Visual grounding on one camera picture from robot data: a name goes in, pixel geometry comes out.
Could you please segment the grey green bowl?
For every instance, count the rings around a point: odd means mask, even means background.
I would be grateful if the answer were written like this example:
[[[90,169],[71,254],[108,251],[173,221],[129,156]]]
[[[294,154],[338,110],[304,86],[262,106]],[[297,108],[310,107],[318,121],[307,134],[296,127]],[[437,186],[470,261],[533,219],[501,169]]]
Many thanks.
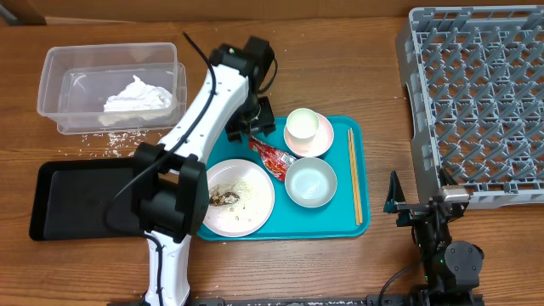
[[[286,171],[285,187],[286,193],[299,206],[322,207],[336,193],[337,175],[326,161],[304,157]]]

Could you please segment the red snack wrapper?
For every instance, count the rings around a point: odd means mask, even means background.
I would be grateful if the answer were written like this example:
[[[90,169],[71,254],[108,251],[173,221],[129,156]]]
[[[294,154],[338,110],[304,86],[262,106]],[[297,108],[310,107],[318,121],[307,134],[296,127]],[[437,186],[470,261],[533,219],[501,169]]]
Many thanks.
[[[281,182],[285,181],[288,169],[297,160],[295,156],[254,137],[249,139],[249,148],[259,154],[265,169]]]

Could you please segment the food scraps and rice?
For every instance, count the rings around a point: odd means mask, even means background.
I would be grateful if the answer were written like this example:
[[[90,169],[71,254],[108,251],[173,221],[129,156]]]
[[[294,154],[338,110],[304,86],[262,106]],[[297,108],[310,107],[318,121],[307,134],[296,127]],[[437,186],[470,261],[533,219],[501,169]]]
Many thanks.
[[[245,180],[237,180],[230,184],[216,184],[209,195],[209,213],[216,218],[242,221],[252,214],[257,191]]]

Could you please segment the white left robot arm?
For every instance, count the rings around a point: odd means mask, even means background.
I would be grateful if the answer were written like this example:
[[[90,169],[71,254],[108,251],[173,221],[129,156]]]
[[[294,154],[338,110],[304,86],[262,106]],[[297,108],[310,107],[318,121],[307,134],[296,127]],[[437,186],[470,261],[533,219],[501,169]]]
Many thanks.
[[[150,284],[141,305],[190,302],[190,240],[205,218],[207,160],[221,134],[230,142],[276,130],[265,92],[278,62],[270,43],[250,37],[244,48],[222,44],[205,59],[207,75],[189,109],[158,144],[142,143],[134,177],[105,206],[105,227],[142,237],[150,251]]]

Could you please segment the large pink plate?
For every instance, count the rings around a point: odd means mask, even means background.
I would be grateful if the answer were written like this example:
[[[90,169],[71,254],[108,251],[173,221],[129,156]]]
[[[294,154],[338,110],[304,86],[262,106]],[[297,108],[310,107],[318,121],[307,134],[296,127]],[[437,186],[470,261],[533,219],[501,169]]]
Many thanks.
[[[237,238],[258,231],[275,206],[275,188],[256,163],[221,161],[207,170],[209,205],[203,224],[214,234]]]

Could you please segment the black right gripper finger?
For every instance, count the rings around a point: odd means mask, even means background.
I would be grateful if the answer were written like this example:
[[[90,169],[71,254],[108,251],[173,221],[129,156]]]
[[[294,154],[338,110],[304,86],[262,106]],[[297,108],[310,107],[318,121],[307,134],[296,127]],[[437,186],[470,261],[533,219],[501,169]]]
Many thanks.
[[[439,177],[441,187],[457,185],[457,182],[451,177],[448,171],[443,167],[438,171],[438,177]]]
[[[395,171],[390,174],[388,195],[384,204],[383,211],[385,213],[397,213],[398,205],[405,205],[406,200],[404,192],[401,188],[398,175]]]

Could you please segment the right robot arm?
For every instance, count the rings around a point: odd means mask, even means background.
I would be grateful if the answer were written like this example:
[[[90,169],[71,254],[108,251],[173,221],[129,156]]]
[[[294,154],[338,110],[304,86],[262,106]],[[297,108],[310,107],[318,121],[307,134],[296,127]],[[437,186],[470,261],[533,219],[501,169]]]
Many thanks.
[[[421,258],[393,275],[382,287],[377,303],[385,305],[388,287],[409,270],[423,267],[426,283],[414,286],[400,305],[482,305],[481,296],[473,295],[479,286],[479,273],[485,254],[479,246],[451,238],[449,222],[461,218],[468,208],[470,195],[441,169],[445,182],[437,195],[419,204],[409,204],[396,172],[391,172],[388,196],[383,211],[398,216],[396,225],[409,227]]]

